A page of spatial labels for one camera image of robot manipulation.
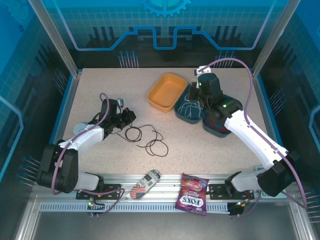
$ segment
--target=beige work surface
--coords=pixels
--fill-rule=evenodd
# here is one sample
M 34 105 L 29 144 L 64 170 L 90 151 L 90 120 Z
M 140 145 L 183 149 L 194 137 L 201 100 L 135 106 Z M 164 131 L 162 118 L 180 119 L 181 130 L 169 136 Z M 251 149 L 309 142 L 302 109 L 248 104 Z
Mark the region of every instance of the beige work surface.
M 243 106 L 249 92 L 249 77 L 245 69 L 220 68 L 212 70 L 220 79 L 226 95 L 240 100 Z M 158 79 L 165 73 L 179 75 L 190 82 L 193 68 L 85 68 L 82 71 L 63 139 L 73 136 L 73 127 L 89 122 L 101 109 L 99 94 L 124 100 L 124 106 L 134 111 L 133 125 L 151 124 L 164 137 L 169 147 L 166 157 L 150 156 L 144 148 L 155 138 L 151 128 L 142 128 L 142 140 L 127 142 L 118 135 L 109 135 L 93 146 L 79 159 L 81 171 L 95 174 L 145 174 L 152 169 L 162 174 L 231 174 L 253 170 L 260 165 L 257 157 L 233 133 L 218 138 L 202 128 L 202 122 L 192 125 L 175 116 L 174 110 L 163 113 L 151 107 L 147 95 Z M 253 91 L 248 114 L 266 131 L 256 93 Z M 130 137 L 137 135 L 134 130 Z M 161 143 L 152 150 L 157 154 L 166 152 Z

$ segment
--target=gear logo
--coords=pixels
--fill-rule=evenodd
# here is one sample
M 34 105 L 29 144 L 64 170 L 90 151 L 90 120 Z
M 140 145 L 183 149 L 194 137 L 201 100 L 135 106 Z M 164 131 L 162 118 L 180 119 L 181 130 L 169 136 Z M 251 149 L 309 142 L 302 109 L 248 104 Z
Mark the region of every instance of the gear logo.
M 141 3 L 150 14 L 166 18 L 168 15 L 173 17 L 174 14 L 180 14 L 180 10 L 185 10 L 191 0 L 141 0 Z
M 0 0 L 0 6 L 7 7 L 12 17 L 22 24 L 30 15 L 30 6 L 28 0 Z

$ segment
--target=fox's candy bag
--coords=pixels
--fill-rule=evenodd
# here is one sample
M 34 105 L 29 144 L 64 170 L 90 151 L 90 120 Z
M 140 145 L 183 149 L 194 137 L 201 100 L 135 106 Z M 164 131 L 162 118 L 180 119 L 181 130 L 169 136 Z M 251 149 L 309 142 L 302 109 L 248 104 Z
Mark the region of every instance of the fox's candy bag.
M 188 213 L 206 216 L 208 182 L 208 179 L 182 173 L 181 189 L 175 208 Z

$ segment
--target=orange plastic bowl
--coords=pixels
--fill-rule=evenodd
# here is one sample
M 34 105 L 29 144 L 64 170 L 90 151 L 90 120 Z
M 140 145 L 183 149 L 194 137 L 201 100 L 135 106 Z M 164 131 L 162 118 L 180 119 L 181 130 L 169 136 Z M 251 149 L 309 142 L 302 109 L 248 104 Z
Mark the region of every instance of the orange plastic bowl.
M 150 105 L 161 112 L 168 113 L 187 87 L 187 81 L 172 73 L 164 74 L 148 93 Z

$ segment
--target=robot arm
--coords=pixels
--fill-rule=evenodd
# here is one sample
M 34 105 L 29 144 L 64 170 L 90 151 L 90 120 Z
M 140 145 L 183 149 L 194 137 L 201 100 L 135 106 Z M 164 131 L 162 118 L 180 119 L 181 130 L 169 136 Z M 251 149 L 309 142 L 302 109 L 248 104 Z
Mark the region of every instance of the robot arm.
M 128 108 L 122 110 L 123 100 L 109 99 L 110 110 L 107 117 L 102 123 L 95 128 L 89 130 L 98 123 L 107 111 L 107 101 L 102 102 L 101 111 L 88 123 L 83 131 L 86 131 L 75 141 L 73 138 L 67 141 L 60 141 L 58 144 L 48 144 L 43 151 L 39 173 L 37 176 L 37 184 L 47 188 L 51 187 L 54 170 L 58 157 L 68 143 L 71 145 L 65 151 L 63 159 L 60 162 L 59 170 L 55 180 L 55 189 L 63 193 L 70 193 L 73 190 L 86 189 L 94 191 L 99 189 L 101 177 L 98 175 L 79 172 L 78 158 L 81 157 L 93 145 L 104 140 L 112 133 L 114 128 L 122 130 L 125 126 L 131 124 L 136 115 Z
M 249 124 L 245 119 L 242 106 L 223 95 L 220 82 L 210 68 L 201 72 L 203 66 L 195 70 L 197 82 L 190 88 L 190 100 L 199 100 L 206 115 L 218 121 L 222 126 L 233 132 L 257 156 L 264 169 L 253 172 L 236 172 L 226 180 L 228 192 L 243 192 L 246 190 L 263 190 L 275 197 L 294 181 L 292 172 L 278 154 L 280 151 L 291 163 L 295 165 L 298 156 L 289 154 L 288 150 L 273 141 L 250 118 Z M 254 129 L 269 142 L 276 150 L 262 139 Z

